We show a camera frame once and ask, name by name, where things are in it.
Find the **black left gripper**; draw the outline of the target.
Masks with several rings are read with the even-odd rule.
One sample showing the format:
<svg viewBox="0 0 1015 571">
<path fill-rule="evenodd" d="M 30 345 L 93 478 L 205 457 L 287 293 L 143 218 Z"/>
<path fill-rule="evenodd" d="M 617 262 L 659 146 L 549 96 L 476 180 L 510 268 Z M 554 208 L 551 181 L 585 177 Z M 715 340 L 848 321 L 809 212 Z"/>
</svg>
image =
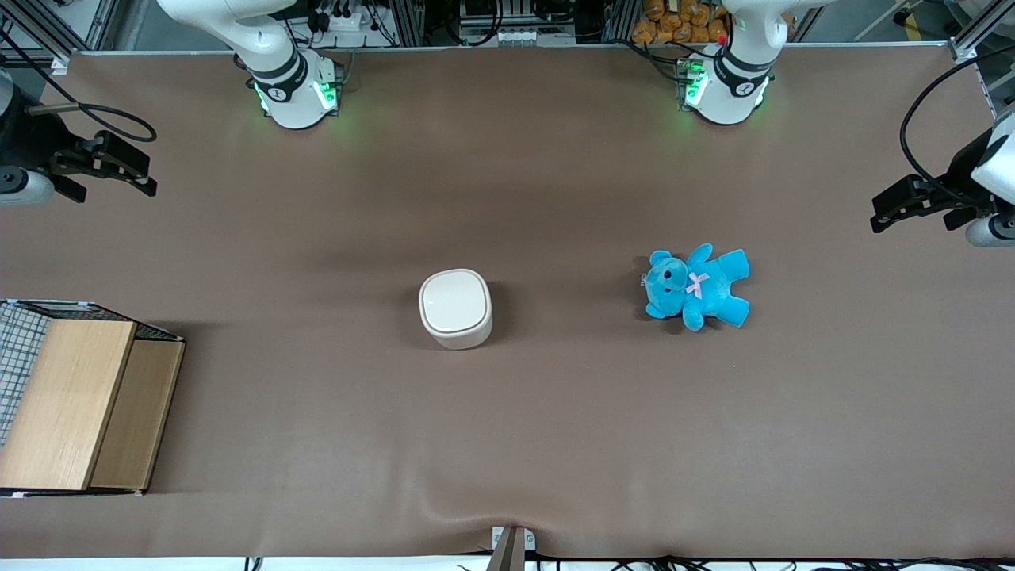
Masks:
<svg viewBox="0 0 1015 571">
<path fill-rule="evenodd" d="M 875 196 L 871 230 L 880 234 L 904 220 L 942 213 L 944 228 L 952 232 L 976 217 L 994 214 L 992 194 L 972 179 L 972 171 L 979 165 L 991 136 L 990 130 L 983 131 L 955 153 L 942 176 L 948 195 L 925 179 L 906 176 Z"/>
</svg>

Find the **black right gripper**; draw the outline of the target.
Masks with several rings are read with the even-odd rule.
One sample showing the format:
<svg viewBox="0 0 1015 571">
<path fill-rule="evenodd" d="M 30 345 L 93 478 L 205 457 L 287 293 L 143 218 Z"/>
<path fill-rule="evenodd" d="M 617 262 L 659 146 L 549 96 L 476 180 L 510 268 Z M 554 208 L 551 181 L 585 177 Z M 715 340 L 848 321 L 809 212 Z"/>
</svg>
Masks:
<svg viewBox="0 0 1015 571">
<path fill-rule="evenodd" d="M 87 188 L 71 179 L 82 174 L 127 183 L 148 197 L 157 195 L 157 181 L 150 179 L 150 158 L 120 135 L 101 130 L 94 135 L 94 158 L 99 167 L 76 162 L 51 162 L 62 151 L 76 152 L 85 140 L 71 132 L 54 113 L 32 115 L 24 102 L 11 102 L 2 114 L 2 179 L 20 179 L 14 171 L 36 172 L 51 179 L 55 192 L 77 205 L 86 202 Z"/>
</svg>

